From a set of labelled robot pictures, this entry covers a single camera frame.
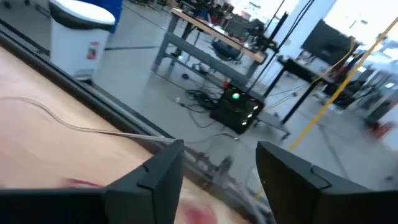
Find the trash can lid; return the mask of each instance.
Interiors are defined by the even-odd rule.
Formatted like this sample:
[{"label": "trash can lid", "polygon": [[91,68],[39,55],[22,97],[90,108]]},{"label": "trash can lid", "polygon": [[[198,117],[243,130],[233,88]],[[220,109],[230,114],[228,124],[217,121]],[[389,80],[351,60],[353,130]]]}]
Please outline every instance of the trash can lid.
[{"label": "trash can lid", "polygon": [[50,0],[50,2],[68,14],[86,21],[109,25],[115,23],[114,16],[108,10],[94,4],[76,0]]}]

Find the gray floor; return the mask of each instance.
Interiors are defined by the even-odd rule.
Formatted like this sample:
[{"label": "gray floor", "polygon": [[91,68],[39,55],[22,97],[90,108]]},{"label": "gray floor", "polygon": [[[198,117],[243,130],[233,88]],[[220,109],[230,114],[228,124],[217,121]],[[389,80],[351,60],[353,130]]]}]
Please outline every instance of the gray floor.
[{"label": "gray floor", "polygon": [[[24,15],[23,18],[16,16],[21,14]],[[49,20],[33,7],[24,6],[22,1],[15,2],[12,11],[0,9],[0,19],[19,29],[41,46],[49,47]],[[95,77],[95,83],[176,138],[194,141],[220,131],[233,133],[220,123],[205,129],[196,127],[187,110],[174,103],[176,97],[189,103],[184,97],[183,89],[177,85],[186,89],[198,88],[198,83],[182,80],[180,78],[182,73],[188,73],[200,83],[203,82],[201,78],[185,71],[179,65],[169,67],[168,59],[163,61],[158,74],[150,71],[157,46],[162,41],[169,19],[170,16],[165,12],[159,13],[125,2],[118,30],[109,38],[108,47],[137,47],[137,49],[107,51],[99,74]],[[182,28],[179,27],[177,32],[182,32]],[[193,42],[195,37],[196,33],[191,34],[189,41]],[[212,54],[208,40],[209,37],[202,34],[197,46]],[[249,64],[250,60],[244,57],[240,67],[232,64],[231,66],[244,71]],[[264,91],[265,84],[258,85],[257,91]],[[271,94],[302,84],[300,80],[283,77]],[[288,93],[269,97],[267,104],[272,105],[287,95]],[[278,112],[283,116],[297,99],[298,97],[291,98],[269,111]],[[232,154],[235,162],[230,174],[245,182],[250,178],[248,175],[255,173],[252,170],[255,166],[254,152],[258,141],[272,141],[283,148],[288,148],[321,107],[315,98],[309,97],[287,123],[292,135],[284,142],[279,141],[282,133],[278,130],[260,125],[256,128],[251,127],[241,136],[240,142],[220,137],[192,144],[192,147],[207,152],[214,163],[219,163],[227,155]],[[202,125],[211,121],[207,114],[193,115]],[[328,111],[319,125],[315,126],[292,152],[370,189],[398,189],[396,182],[398,155],[375,140],[352,111],[345,111],[340,115]],[[389,175],[395,177],[393,181],[385,180]]]}]

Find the white wall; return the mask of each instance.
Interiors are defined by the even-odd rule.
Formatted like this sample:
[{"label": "white wall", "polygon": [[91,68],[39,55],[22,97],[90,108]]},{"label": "white wall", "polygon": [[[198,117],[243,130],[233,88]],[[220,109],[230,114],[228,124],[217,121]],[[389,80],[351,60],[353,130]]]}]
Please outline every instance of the white wall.
[{"label": "white wall", "polygon": [[[299,0],[298,4],[296,5],[295,9],[289,14],[288,18],[286,19],[284,25],[279,30],[278,34],[275,37],[275,41],[280,43],[281,40],[286,36],[289,29],[292,27],[292,24],[295,18],[298,16],[304,5],[308,0]],[[329,10],[332,8],[336,0],[315,0],[314,3],[311,5],[310,9],[307,13],[303,16],[302,20],[295,28],[293,33],[290,35],[288,41],[284,44],[281,48],[280,53],[281,55],[288,55],[291,57],[297,57],[300,53],[300,46],[304,43],[305,39],[311,33],[315,25],[318,21],[324,18]],[[260,66],[254,77],[257,77],[261,70],[264,68],[265,62],[262,66]],[[282,67],[277,62],[272,62],[270,67],[262,75],[261,83],[264,85],[268,85],[271,83],[271,78],[274,76],[275,73],[279,72]]]}]

